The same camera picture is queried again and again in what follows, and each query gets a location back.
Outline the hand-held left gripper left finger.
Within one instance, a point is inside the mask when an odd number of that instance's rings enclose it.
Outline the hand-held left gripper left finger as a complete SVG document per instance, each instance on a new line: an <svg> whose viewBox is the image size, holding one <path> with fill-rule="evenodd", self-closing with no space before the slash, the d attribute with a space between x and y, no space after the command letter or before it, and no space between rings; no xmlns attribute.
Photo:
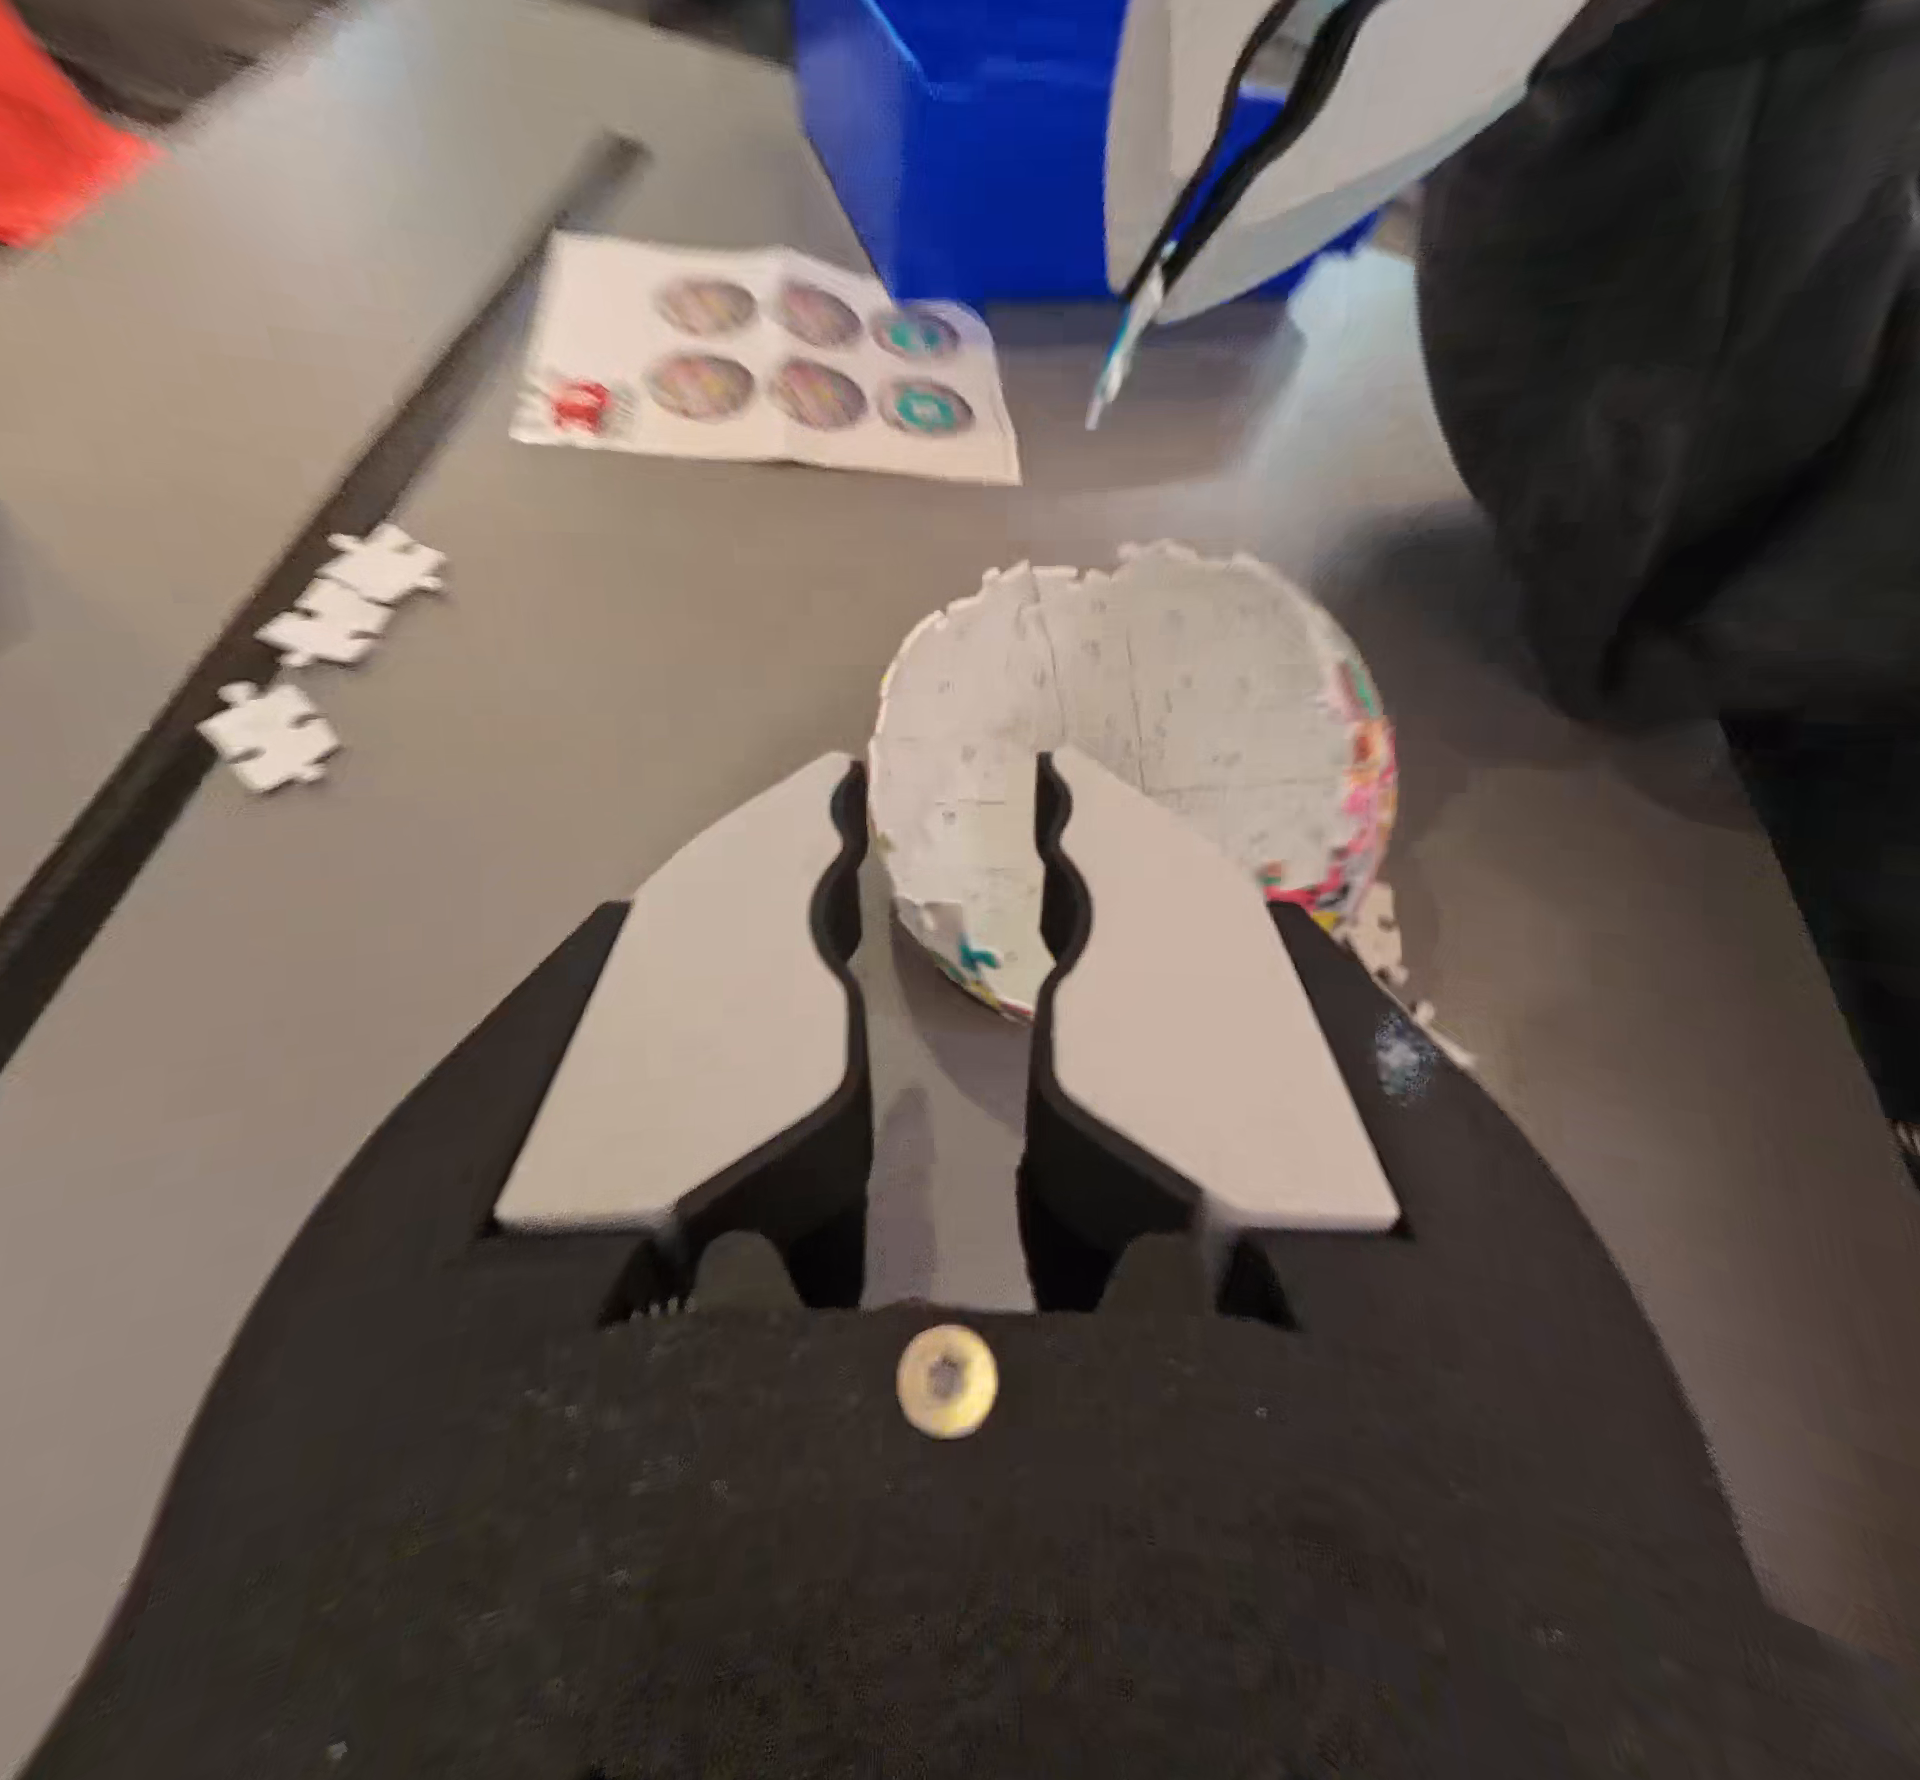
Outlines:
<svg viewBox="0 0 1920 1780"><path fill-rule="evenodd" d="M765 1238L804 1307L866 1283L873 1083L852 974L866 769L829 750L629 897L492 1203L515 1236L634 1236L694 1275Z"/></svg>

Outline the row of white puzzle pieces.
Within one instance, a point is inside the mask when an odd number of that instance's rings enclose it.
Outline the row of white puzzle pieces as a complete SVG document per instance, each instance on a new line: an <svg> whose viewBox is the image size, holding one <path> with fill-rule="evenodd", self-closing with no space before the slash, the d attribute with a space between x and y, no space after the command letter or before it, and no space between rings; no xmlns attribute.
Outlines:
<svg viewBox="0 0 1920 1780"><path fill-rule="evenodd" d="M1477 1055L1439 1027L1432 1001L1414 978L1403 950L1399 903L1386 877L1373 879L1350 909L1348 919L1334 929L1334 939L1356 953L1360 965L1386 993L1397 1011L1455 1069L1462 1072L1478 1071Z"/></svg>

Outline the colourful puzzle ball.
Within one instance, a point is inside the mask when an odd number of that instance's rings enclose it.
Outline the colourful puzzle ball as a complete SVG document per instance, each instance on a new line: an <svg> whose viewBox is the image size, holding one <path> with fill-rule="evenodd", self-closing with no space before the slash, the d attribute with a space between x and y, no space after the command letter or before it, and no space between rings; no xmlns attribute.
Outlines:
<svg viewBox="0 0 1920 1780"><path fill-rule="evenodd" d="M867 818L899 925L979 1003L1033 1014L1035 759L1091 755L1337 929L1399 817L1393 719L1356 643L1250 553L1123 545L1020 563L926 616L880 678Z"/></svg>

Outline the single white puzzle piece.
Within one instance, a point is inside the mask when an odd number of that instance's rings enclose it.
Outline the single white puzzle piece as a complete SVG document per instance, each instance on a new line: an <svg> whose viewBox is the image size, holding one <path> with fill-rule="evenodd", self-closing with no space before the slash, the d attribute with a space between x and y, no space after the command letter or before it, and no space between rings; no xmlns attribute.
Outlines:
<svg viewBox="0 0 1920 1780"><path fill-rule="evenodd" d="M218 707L196 731L255 798L320 783L345 747L320 705L292 678L219 686Z"/></svg>
<svg viewBox="0 0 1920 1780"><path fill-rule="evenodd" d="M446 556L394 521L381 521L363 535L330 533L333 558L317 578L381 609L396 609L421 594L444 591Z"/></svg>
<svg viewBox="0 0 1920 1780"><path fill-rule="evenodd" d="M1115 336L1091 384L1091 397L1085 412L1087 433L1093 433L1120 400L1137 352L1161 315L1164 291L1164 256L1154 256L1137 289L1127 295Z"/></svg>

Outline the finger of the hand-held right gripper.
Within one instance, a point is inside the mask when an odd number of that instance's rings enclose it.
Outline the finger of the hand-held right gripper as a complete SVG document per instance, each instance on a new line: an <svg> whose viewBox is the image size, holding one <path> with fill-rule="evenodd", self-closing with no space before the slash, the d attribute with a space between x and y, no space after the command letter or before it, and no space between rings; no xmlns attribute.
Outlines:
<svg viewBox="0 0 1920 1780"><path fill-rule="evenodd" d="M1272 10L1268 44L1298 0ZM1302 70L1247 145L1159 248L1159 320L1192 320L1283 272L1409 181L1445 159L1522 95L1537 62L1587 0L1345 0L1323 16Z"/></svg>
<svg viewBox="0 0 1920 1780"><path fill-rule="evenodd" d="M1242 55L1289 0L1126 0L1101 181L1115 295L1186 226L1198 195L1278 117L1305 62L1262 76Z"/></svg>

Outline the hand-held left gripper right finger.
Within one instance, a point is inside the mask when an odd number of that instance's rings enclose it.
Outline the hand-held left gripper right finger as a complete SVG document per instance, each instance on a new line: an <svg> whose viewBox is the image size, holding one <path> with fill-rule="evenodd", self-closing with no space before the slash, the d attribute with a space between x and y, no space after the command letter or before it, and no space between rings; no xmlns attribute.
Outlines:
<svg viewBox="0 0 1920 1780"><path fill-rule="evenodd" d="M1037 759L1040 929L1022 1253L1040 1312L1093 1312L1164 1246L1204 1312L1257 1293L1268 1238L1388 1238L1403 1209L1311 1003L1293 907L1091 755Z"/></svg>

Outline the white puzzle leaflet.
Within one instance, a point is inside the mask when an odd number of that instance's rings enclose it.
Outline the white puzzle leaflet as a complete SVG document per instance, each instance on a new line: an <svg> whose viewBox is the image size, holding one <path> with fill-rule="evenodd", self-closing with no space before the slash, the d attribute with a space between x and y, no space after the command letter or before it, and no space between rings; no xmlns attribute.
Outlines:
<svg viewBox="0 0 1920 1780"><path fill-rule="evenodd" d="M1022 453L986 323L787 248L549 238L519 445L988 487Z"/></svg>

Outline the blue plastic bin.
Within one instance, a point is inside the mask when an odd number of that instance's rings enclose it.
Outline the blue plastic bin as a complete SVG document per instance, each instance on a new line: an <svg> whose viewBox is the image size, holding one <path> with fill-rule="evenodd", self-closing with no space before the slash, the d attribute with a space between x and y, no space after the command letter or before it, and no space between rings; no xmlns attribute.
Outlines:
<svg viewBox="0 0 1920 1780"><path fill-rule="evenodd" d="M903 301L1109 301L1126 0L789 0L799 121Z"/></svg>

